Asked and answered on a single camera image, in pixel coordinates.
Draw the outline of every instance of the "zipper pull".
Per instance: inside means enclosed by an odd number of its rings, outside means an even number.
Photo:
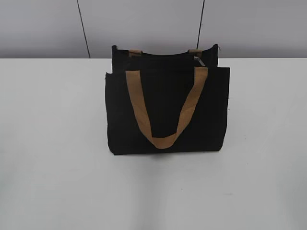
[[[195,61],[198,61],[198,62],[200,63],[201,66],[206,66],[206,65],[203,63],[203,61],[202,61],[199,57],[194,56],[194,60],[195,60]]]

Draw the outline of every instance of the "gray wall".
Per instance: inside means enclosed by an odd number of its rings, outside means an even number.
[[[93,58],[111,45],[195,48],[202,0],[79,0]],[[206,0],[200,49],[222,58],[307,58],[306,0]],[[0,58],[87,58],[76,0],[1,0]]]

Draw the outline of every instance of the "bag handle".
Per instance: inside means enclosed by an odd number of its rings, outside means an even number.
[[[140,131],[157,149],[171,147],[188,126],[207,77],[208,68],[194,67],[194,84],[182,106],[176,133],[165,138],[154,138],[145,106],[140,71],[126,71],[127,87],[136,121]]]
[[[142,51],[138,49],[130,49],[129,50],[129,57],[132,56],[142,56]],[[195,56],[201,58],[202,55],[202,50],[201,49],[189,49],[188,50],[189,54],[194,54]]]
[[[201,49],[189,49],[188,52],[189,52],[189,54],[194,54],[199,58],[201,58],[201,56],[202,56],[202,50]]]
[[[142,51],[137,49],[130,49],[129,50],[129,57],[132,56],[142,56]]]

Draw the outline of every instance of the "black canvas bag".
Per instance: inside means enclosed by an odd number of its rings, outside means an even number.
[[[210,49],[207,50],[199,50],[199,49],[190,49],[182,54],[174,54],[174,55],[153,55],[143,53],[140,50],[123,50],[117,49],[117,46],[112,46],[112,71],[113,73],[123,72],[127,69],[127,67],[131,64],[131,57],[142,57],[138,60],[142,60],[143,63],[146,62],[147,58],[181,58],[186,56],[197,56],[201,59],[202,63],[209,67],[217,67],[218,65],[218,49],[219,46],[215,44]],[[152,68],[160,68],[158,65],[151,66]]]
[[[125,71],[106,74],[107,136],[114,154],[222,147],[230,69],[197,63],[191,55],[136,56]]]

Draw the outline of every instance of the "white table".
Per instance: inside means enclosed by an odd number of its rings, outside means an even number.
[[[306,65],[221,59],[220,152],[114,156],[110,59],[0,59],[0,229],[307,229]]]

